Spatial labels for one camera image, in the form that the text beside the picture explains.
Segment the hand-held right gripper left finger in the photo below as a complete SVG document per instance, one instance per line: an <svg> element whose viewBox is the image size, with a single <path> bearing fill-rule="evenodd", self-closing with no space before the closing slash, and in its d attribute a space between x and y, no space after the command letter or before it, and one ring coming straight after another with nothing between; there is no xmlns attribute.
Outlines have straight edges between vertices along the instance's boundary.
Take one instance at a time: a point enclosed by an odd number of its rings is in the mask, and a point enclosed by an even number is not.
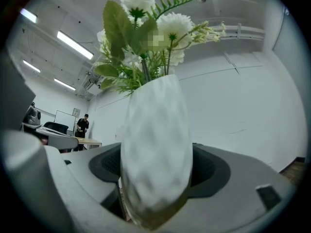
<svg viewBox="0 0 311 233"><path fill-rule="evenodd" d="M73 220L76 233L144 233L146 230L126 222L108 210L118 199L115 183L98 179L88 163L117 144L60 153L45 146L49 168L57 191Z"/></svg>

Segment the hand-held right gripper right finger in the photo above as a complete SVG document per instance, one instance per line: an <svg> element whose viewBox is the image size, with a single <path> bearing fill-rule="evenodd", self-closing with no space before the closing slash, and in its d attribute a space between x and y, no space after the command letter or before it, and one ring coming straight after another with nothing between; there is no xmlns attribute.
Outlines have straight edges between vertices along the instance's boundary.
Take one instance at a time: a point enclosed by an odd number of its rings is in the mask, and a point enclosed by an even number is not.
<svg viewBox="0 0 311 233"><path fill-rule="evenodd" d="M247 233L274 217L295 188L264 162L193 145L186 205L165 224L167 233Z"/></svg>

